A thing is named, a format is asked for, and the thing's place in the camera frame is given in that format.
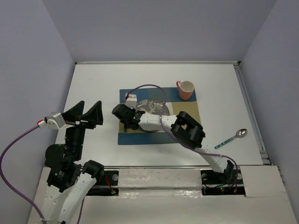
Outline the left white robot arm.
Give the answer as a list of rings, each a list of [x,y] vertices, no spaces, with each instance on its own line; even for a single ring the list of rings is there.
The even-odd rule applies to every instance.
[[[38,122],[40,127],[65,130],[65,143],[52,144],[45,151],[45,166],[50,168],[42,215],[38,224],[68,224],[79,204],[93,185],[103,180],[104,166],[81,160],[86,129],[103,124],[102,102],[97,101],[86,113],[80,101],[63,113],[51,113]]]

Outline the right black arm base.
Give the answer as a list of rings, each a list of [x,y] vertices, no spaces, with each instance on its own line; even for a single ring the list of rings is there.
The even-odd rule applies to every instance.
[[[220,180],[211,169],[200,171],[202,182],[202,195],[204,196],[225,196],[225,195],[245,195],[245,187],[243,183],[241,170],[233,171],[233,177],[230,180]]]

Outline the blue beige checked placemat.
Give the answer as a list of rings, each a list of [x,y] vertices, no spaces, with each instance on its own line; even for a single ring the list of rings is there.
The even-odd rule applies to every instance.
[[[177,115],[180,111],[188,113],[197,122],[200,121],[199,107],[196,99],[195,92],[187,101],[179,97],[177,87],[163,87],[159,88],[140,88],[132,92],[137,96],[137,103],[145,99],[152,99],[164,102],[166,105],[164,115]],[[145,132],[142,130],[128,129],[124,133],[124,125],[119,123],[118,144],[119,145],[149,145],[149,144],[170,144],[175,143],[164,131],[158,132]]]

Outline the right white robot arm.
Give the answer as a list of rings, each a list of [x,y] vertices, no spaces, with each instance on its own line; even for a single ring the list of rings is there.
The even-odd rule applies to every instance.
[[[238,166],[232,158],[219,154],[214,148],[202,148],[206,134],[202,125],[188,113],[180,111],[177,115],[155,115],[119,104],[112,110],[112,114],[128,129],[166,132],[185,148],[201,155],[215,172],[218,182],[226,183],[237,179]]]

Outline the dark reindeer plate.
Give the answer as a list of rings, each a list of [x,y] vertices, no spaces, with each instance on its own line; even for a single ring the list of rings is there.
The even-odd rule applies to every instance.
[[[162,111],[163,102],[145,99],[137,103],[136,111],[145,112],[140,120],[140,128],[146,132],[162,131],[160,124],[160,113]]]

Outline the spoon with teal handle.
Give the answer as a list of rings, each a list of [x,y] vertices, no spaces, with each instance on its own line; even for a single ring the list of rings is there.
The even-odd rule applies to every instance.
[[[233,141],[233,140],[236,139],[236,138],[242,138],[242,137],[244,137],[244,136],[247,134],[247,132],[248,132],[248,130],[245,129],[245,128],[238,130],[234,136],[232,136],[231,138],[225,140],[224,142],[222,142],[222,143],[216,145],[216,146],[214,147],[214,149],[218,149],[218,148],[220,148],[220,147],[222,147],[222,146],[228,144],[229,142]]]

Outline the pink mug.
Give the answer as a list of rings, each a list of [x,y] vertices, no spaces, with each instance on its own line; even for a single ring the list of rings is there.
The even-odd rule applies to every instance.
[[[194,84],[190,81],[177,81],[176,86],[179,91],[179,97],[182,100],[188,100],[191,98],[193,92],[194,92]]]

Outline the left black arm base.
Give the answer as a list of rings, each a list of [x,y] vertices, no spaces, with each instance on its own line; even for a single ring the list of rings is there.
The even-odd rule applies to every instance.
[[[101,181],[96,182],[88,191],[87,196],[118,196],[119,171],[105,170],[105,174]]]

